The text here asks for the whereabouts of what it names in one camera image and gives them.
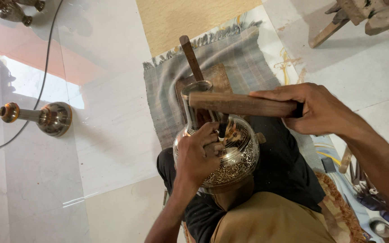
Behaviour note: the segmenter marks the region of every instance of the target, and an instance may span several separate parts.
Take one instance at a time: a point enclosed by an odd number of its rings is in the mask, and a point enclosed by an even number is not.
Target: black cable
[[[45,75],[43,77],[43,84],[41,85],[41,90],[40,90],[40,94],[38,95],[38,99],[37,99],[37,102],[35,103],[35,106],[34,106],[34,110],[37,108],[38,106],[38,103],[40,102],[40,98],[41,98],[41,94],[43,93],[43,89],[45,87],[45,81],[46,81],[46,74],[47,74],[47,64],[49,63],[49,52],[51,50],[51,40],[52,40],[52,32],[54,30],[54,24],[55,24],[55,20],[57,19],[57,14],[58,14],[58,10],[59,8],[61,7],[61,4],[62,4],[62,1],[60,2],[60,4],[58,5],[58,8],[57,8],[57,11],[55,12],[55,16],[54,16],[54,19],[52,21],[52,25],[51,25],[51,31],[49,33],[49,42],[47,43],[47,54],[46,54],[46,65],[45,65]],[[0,145],[0,148],[6,146],[7,144],[11,143],[11,141],[13,141],[17,136],[19,136],[19,134],[26,128],[26,125],[28,125],[29,121],[26,121],[25,124],[23,125],[23,127],[19,130],[19,132],[14,135],[14,137],[12,139],[10,139],[8,142],[4,143],[3,145]]]

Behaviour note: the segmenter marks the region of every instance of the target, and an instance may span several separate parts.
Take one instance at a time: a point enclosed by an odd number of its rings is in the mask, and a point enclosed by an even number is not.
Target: small vase
[[[40,110],[19,109],[16,103],[10,102],[0,108],[0,117],[6,123],[17,119],[35,122],[49,136],[63,135],[71,125],[71,108],[64,102],[53,102]]]
[[[11,0],[0,0],[0,18],[12,22],[22,22],[25,26],[30,26],[32,17],[25,15],[22,8]]]
[[[178,160],[178,142],[184,136],[191,136],[207,122],[219,122],[222,114],[196,109],[189,105],[191,92],[212,92],[210,81],[198,81],[187,85],[181,96],[187,115],[187,125],[177,135],[173,156],[176,167]],[[245,120],[230,115],[225,133],[225,149],[219,152],[220,167],[203,182],[200,191],[208,194],[220,194],[234,191],[253,180],[252,172],[259,160],[259,142],[255,132]]]
[[[40,0],[13,0],[16,3],[27,5],[27,6],[34,6],[35,9],[39,12],[45,8],[45,2]]]

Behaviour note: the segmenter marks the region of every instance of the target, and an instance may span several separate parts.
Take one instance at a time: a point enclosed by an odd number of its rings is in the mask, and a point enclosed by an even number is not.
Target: hand
[[[322,135],[335,133],[348,136],[355,130],[370,126],[334,97],[324,86],[302,83],[280,86],[274,90],[255,91],[252,97],[277,101],[295,100],[304,103],[303,117],[284,119],[286,125],[301,134]]]
[[[212,133],[218,128],[218,122],[208,122],[178,142],[175,187],[181,186],[194,196],[204,180],[219,167],[220,159],[216,155],[224,146],[215,143],[218,134]]]

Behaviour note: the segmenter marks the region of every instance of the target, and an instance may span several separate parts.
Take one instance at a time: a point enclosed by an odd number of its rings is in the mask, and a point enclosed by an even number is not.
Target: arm
[[[178,161],[172,195],[153,224],[146,243],[176,242],[184,210],[204,180],[220,165],[216,156],[224,149],[212,132],[218,122],[206,123],[195,134],[183,137],[178,143]]]
[[[250,96],[304,103],[302,118],[284,119],[301,134],[334,133],[349,146],[372,183],[384,195],[389,207],[389,144],[359,115],[334,97],[324,86],[313,83],[281,86],[271,91],[251,92]]]

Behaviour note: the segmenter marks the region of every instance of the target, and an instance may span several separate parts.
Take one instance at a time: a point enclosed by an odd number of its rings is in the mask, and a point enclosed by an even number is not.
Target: stool leg
[[[324,41],[326,41],[332,34],[336,33],[341,27],[343,27],[349,19],[343,19],[338,24],[333,24],[332,22],[325,27],[315,38],[309,41],[311,48],[316,48],[320,46]]]

